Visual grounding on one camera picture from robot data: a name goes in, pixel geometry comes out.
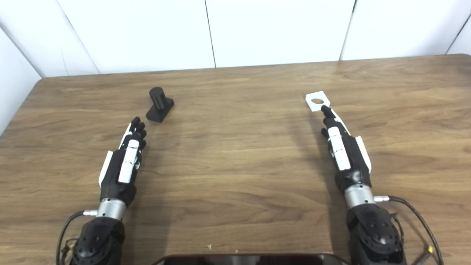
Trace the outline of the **white and black left hand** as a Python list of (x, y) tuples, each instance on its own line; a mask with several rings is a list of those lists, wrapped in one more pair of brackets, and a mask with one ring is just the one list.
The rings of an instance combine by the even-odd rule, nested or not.
[(126, 206), (136, 198), (136, 178), (147, 142), (146, 124), (136, 116), (127, 126), (118, 149), (108, 151), (99, 175), (100, 200), (120, 200)]

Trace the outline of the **white and black right hand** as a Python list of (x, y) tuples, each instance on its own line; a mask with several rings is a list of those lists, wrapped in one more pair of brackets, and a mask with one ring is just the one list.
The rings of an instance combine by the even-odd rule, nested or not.
[(337, 113), (327, 106), (320, 109), (324, 115), (321, 133), (327, 140), (328, 150), (335, 166), (334, 181), (340, 192), (352, 186), (372, 187), (372, 163), (361, 136), (353, 137)]

